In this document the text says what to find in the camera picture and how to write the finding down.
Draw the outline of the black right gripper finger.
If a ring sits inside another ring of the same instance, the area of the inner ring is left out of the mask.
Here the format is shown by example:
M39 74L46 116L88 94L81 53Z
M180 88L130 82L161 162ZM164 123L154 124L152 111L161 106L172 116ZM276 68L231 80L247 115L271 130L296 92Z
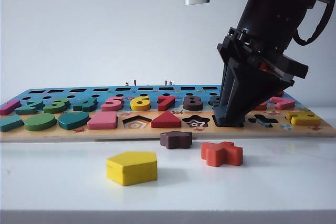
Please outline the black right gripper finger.
M222 76L222 86L221 86L221 95L220 95L220 102L219 102L219 105L220 106L225 106L227 105L227 73L228 73L228 70L227 70L227 64L224 63L224 69L223 69L223 76Z
M293 85L273 74L230 58L227 64L227 105L222 106L223 124L242 124L245 115L280 91Z

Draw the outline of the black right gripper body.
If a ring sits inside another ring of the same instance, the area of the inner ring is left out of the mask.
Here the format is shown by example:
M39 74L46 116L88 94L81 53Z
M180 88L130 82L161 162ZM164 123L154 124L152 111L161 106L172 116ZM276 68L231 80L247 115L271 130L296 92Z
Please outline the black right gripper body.
M291 81L293 77L305 78L308 66L299 63L274 48L265 48L261 41L248 33L230 28L221 44L218 44L223 62L227 65L230 58L247 64L260 71L273 74L283 81Z

